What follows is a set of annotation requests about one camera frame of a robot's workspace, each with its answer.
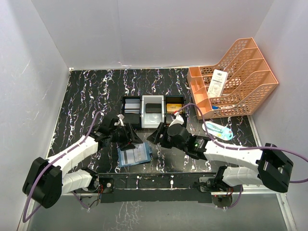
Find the blue leather card holder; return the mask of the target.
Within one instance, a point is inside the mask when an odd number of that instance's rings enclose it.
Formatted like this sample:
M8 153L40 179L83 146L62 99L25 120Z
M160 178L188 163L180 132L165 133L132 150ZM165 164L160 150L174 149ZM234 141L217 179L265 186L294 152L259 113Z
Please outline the blue leather card holder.
M147 142L135 145L134 149L121 151L118 150L118 159L120 167L128 167L150 162L152 148Z

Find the three-compartment black white tray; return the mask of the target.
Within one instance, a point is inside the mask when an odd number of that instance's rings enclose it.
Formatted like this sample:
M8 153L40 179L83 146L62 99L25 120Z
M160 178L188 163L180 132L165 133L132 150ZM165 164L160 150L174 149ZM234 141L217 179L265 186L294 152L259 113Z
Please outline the three-compartment black white tray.
M130 123L134 129L157 128L161 122L169 125L174 113L185 104L182 95L123 96L120 113L124 122Z

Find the white magnetic stripe card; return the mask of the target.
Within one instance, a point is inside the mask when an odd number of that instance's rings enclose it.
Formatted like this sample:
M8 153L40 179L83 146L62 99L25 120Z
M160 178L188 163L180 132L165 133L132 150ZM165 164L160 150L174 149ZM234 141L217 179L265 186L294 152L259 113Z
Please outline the white magnetic stripe card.
M125 99L124 113L138 114L140 112L140 100L139 99Z

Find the packaged nail clipper blister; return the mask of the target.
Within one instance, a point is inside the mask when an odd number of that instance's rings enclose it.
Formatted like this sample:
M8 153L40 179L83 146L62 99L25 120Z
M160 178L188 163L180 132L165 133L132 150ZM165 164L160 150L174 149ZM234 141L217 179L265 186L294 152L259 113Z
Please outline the packaged nail clipper blister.
M233 132L230 128L224 127L214 122L206 121L205 125L202 124L202 128L212 136L224 141L229 141L233 138Z

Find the orange mesh file organizer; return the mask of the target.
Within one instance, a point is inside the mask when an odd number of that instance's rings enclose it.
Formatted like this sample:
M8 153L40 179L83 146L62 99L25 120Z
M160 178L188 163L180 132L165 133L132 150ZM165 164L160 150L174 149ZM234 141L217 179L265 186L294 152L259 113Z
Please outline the orange mesh file organizer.
M215 70L228 73L220 97L208 94ZM199 120L252 115L279 84L253 38L236 40L215 65L190 67L187 81Z

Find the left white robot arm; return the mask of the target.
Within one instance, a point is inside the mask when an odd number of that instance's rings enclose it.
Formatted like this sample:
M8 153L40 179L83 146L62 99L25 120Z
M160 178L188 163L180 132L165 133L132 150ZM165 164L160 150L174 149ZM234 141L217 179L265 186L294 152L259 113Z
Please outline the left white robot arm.
M136 148L142 140L130 123L117 115L107 114L99 125L92 124L88 132L62 152L47 159L38 157L30 167L22 191L44 208L52 207L63 194L83 189L99 189L97 172L75 166L111 143L122 151Z

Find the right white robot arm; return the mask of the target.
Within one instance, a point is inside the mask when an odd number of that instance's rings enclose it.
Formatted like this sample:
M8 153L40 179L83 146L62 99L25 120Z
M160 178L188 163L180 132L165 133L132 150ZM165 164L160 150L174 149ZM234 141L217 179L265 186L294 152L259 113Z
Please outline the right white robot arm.
M279 193L288 191L294 164L281 150L270 144L255 149L236 145L227 147L209 137L191 134L180 116L170 125L161 122L147 141L168 149L177 148L193 159L233 164L232 167L220 167L215 177L204 184L211 190L263 185Z

